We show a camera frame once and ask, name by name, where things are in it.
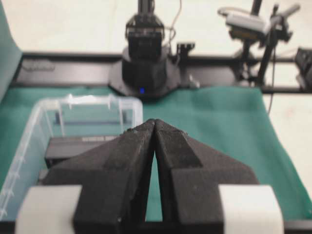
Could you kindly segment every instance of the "green cloth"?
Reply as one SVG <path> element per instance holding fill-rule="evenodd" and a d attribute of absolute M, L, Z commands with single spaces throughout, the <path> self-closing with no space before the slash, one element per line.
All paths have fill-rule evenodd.
<path fill-rule="evenodd" d="M 107 95 L 109 88 L 11 88 L 0 105 L 0 185 L 2 185 L 31 109 L 41 98 Z M 311 200 L 279 143 L 257 89 L 214 87 L 178 90 L 144 103 L 144 119 L 160 118 L 191 137 L 251 166 L 272 185 L 286 220 L 312 218 Z M 147 220 L 161 220 L 154 161 Z"/>
<path fill-rule="evenodd" d="M 21 51 L 16 46 L 0 1 L 0 103 L 20 62 Z"/>

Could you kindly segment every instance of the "green panel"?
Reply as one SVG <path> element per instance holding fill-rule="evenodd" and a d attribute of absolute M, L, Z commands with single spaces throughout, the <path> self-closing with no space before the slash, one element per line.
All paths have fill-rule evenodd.
<path fill-rule="evenodd" d="M 0 105 L 0 185 L 34 104 L 41 98 L 107 95 L 109 88 L 12 88 Z M 144 119 L 160 118 L 251 166 L 263 184 L 272 185 L 284 218 L 312 218 L 311 200 L 266 113 L 257 89 L 214 87 L 178 90 L 144 103 Z M 156 162 L 153 164 L 147 220 L 161 220 Z"/>
<path fill-rule="evenodd" d="M 21 51 L 12 39 L 0 1 L 0 103 L 20 62 Z"/>

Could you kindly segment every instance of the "black foam pad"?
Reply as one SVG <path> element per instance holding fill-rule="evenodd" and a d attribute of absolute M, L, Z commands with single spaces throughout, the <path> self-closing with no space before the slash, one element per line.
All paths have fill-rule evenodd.
<path fill-rule="evenodd" d="M 43 180 L 44 185 L 83 185 L 84 196 L 78 202 L 75 226 L 100 225 L 104 227 L 101 231 L 118 232 L 120 223 L 116 220 L 145 220 L 155 148 L 154 124 L 154 120 L 149 120 L 52 167 Z"/>
<path fill-rule="evenodd" d="M 164 220 L 181 223 L 187 233 L 207 232 L 201 230 L 207 225 L 222 231 L 218 185 L 258 184 L 252 169 L 161 120 L 155 134 Z"/>
<path fill-rule="evenodd" d="M 120 233 L 129 206 L 129 177 L 125 171 L 52 169 L 44 184 L 82 185 L 74 215 L 76 233 Z"/>

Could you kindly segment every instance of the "cable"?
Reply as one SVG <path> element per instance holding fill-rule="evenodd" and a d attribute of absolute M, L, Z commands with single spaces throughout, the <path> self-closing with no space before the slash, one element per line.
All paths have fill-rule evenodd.
<path fill-rule="evenodd" d="M 272 87 L 274 87 L 274 80 L 275 80 L 275 62 L 276 62 L 276 47 L 274 48 L 274 53 L 273 53 Z M 271 109 L 272 109 L 273 96 L 274 96 L 274 93 L 271 94 L 268 115 L 270 114 Z"/>
<path fill-rule="evenodd" d="M 170 51 L 171 51 L 171 42 L 172 40 L 175 38 L 176 36 L 176 30 L 175 30 L 175 24 L 176 24 L 176 21 L 177 19 L 179 18 L 179 16 L 181 15 L 181 11 L 182 11 L 182 0 L 180 0 L 180 7 L 179 7 L 179 10 L 174 18 L 174 21 L 172 22 L 171 26 L 170 27 L 165 27 L 165 29 L 167 30 L 170 30 L 169 32 L 169 40 L 168 42 L 165 44 L 165 45 L 169 45 L 169 48 L 170 48 Z"/>
<path fill-rule="evenodd" d="M 218 10 L 218 14 L 221 16 L 227 17 L 229 14 L 229 13 L 227 13 L 227 11 L 236 11 L 236 12 L 240 12 L 240 13 L 248 14 L 248 15 L 251 14 L 249 11 L 241 9 L 241 8 L 237 8 L 237 7 L 221 7 Z"/>

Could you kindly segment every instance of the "clear plastic bin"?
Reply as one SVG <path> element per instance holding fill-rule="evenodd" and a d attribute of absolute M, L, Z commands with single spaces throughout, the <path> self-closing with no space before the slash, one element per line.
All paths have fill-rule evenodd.
<path fill-rule="evenodd" d="M 143 122 L 142 102 L 132 97 L 43 99 L 33 108 L 0 193 L 0 221 L 16 219 L 29 187 L 46 169 L 51 137 L 119 135 Z"/>

